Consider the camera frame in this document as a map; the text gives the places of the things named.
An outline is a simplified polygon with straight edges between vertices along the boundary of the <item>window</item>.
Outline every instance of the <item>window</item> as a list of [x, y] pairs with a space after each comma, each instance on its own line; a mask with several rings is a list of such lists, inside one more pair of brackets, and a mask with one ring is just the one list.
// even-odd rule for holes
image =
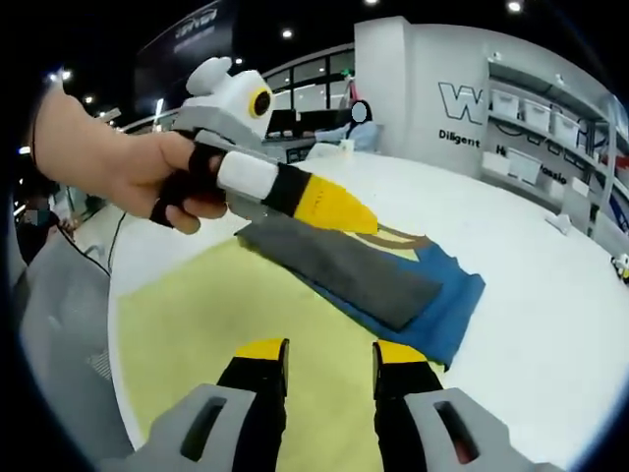
[[347, 108], [349, 99], [349, 84], [345, 81], [332, 82], [330, 84], [330, 108]]
[[354, 70], [354, 51], [341, 52], [330, 56], [330, 74], [340, 74], [345, 69]]
[[283, 90], [275, 94], [275, 109], [290, 110], [291, 109], [291, 91]]
[[297, 87], [295, 94], [295, 109], [297, 111], [315, 111], [325, 109], [325, 85], [311, 85]]
[[325, 75], [325, 59], [316, 59], [315, 61], [295, 66], [293, 70], [293, 81], [295, 84], [298, 84], [299, 82], [316, 79], [323, 75]]
[[291, 76], [289, 70], [282, 71], [278, 74], [273, 74], [272, 76], [266, 78], [266, 83], [269, 87], [271, 87], [271, 90], [277, 90], [281, 89], [282, 87], [289, 86], [290, 82]]

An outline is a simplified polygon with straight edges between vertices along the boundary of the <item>black finger strap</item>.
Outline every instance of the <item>black finger strap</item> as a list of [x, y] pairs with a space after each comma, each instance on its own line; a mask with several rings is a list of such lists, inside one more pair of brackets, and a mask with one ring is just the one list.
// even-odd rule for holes
[[150, 220], [172, 228], [172, 224], [166, 218], [166, 207], [172, 205], [181, 208], [187, 197], [214, 191], [216, 189], [216, 174], [209, 170], [209, 160], [216, 155], [225, 155], [225, 150], [195, 143], [195, 150], [188, 160], [188, 172], [178, 170], [164, 181], [159, 197], [150, 213]]

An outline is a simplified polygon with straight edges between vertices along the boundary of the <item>white round table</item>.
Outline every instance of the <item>white round table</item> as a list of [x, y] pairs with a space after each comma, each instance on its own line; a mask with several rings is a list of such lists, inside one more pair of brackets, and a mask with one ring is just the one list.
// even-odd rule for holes
[[[445, 386], [460, 387], [506, 423], [512, 444], [532, 460], [575, 466], [613, 419], [629, 377], [629, 290], [609, 255], [575, 229], [560, 234], [543, 208], [445, 170], [363, 153], [298, 165], [344, 185], [382, 224], [427, 234], [484, 278]], [[119, 235], [109, 354], [135, 447], [143, 439], [121, 376], [116, 300], [245, 224], [228, 214], [185, 236], [137, 221]]]

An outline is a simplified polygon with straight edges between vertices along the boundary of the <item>yellow cloth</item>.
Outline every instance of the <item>yellow cloth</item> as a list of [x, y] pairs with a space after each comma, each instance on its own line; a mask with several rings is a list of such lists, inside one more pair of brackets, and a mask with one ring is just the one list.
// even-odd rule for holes
[[122, 375], [144, 438], [195, 386], [215, 384], [240, 347], [286, 337], [288, 423], [277, 470], [382, 469], [373, 335], [236, 238], [122, 297], [118, 307]]

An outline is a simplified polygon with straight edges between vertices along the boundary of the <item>white storage bin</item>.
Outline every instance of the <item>white storage bin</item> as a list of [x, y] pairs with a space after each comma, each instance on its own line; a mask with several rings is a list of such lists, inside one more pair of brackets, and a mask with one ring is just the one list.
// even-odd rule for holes
[[524, 98], [524, 121], [534, 128], [548, 132], [550, 128], [550, 108]]
[[576, 177], [573, 177], [570, 180], [570, 187], [572, 187], [575, 190], [575, 192], [579, 192], [584, 197], [587, 197], [588, 194], [590, 193], [590, 187], [588, 187], [588, 184], [577, 179]]
[[544, 191], [550, 195], [552, 199], [563, 200], [563, 185], [554, 179], [544, 179], [542, 183]]
[[552, 133], [558, 141], [565, 145], [569, 145], [572, 148], [577, 146], [580, 128], [579, 123], [567, 116], [556, 111], [552, 113]]
[[483, 152], [483, 169], [488, 169], [501, 175], [509, 175], [511, 161], [503, 155], [493, 152]]
[[516, 120], [520, 109], [520, 97], [502, 90], [491, 91], [493, 112]]
[[536, 184], [540, 175], [540, 168], [542, 167], [542, 162], [539, 159], [524, 154], [513, 147], [507, 149], [507, 157], [510, 161], [509, 175], [529, 184]]

